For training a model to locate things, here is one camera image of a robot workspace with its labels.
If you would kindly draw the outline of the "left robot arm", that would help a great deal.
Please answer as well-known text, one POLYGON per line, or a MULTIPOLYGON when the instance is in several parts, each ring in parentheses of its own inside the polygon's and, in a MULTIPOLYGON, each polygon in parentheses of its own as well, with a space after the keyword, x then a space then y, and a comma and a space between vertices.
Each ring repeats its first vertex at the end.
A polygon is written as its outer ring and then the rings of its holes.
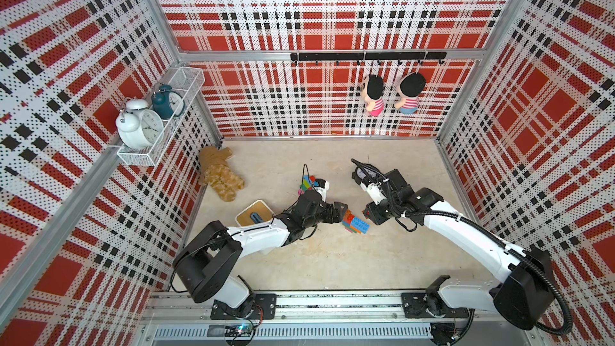
POLYGON ((227 227, 212 221, 176 256, 173 272, 196 304, 213 300, 230 317, 248 318, 257 309, 256 293, 232 275, 238 260, 295 243, 319 224, 339 224, 348 211, 347 204, 326 203, 319 192, 309 190, 263 223, 227 227))

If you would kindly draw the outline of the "orange block front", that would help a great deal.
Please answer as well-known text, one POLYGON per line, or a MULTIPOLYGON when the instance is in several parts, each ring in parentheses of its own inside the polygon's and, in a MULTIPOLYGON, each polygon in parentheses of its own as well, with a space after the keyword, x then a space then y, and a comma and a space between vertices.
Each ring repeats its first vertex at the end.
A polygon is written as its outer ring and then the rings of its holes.
POLYGON ((342 220, 342 224, 346 227, 350 227, 352 221, 354 220, 354 215, 350 211, 346 211, 344 214, 344 218, 342 220))

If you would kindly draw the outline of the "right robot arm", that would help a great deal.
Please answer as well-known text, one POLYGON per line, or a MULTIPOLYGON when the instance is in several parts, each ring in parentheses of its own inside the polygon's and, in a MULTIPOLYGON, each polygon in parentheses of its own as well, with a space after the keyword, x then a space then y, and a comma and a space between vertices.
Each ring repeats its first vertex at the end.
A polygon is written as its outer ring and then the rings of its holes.
POLYGON ((435 318, 453 309, 497 312, 522 330, 537 328, 554 336, 571 333, 573 314, 557 287, 547 252, 525 250, 498 237, 427 187, 413 190, 397 169, 383 173, 369 163, 352 163, 356 166, 352 179, 372 200, 363 214, 373 224, 412 221, 454 243, 492 275, 473 281, 438 277, 425 290, 423 312, 435 318))

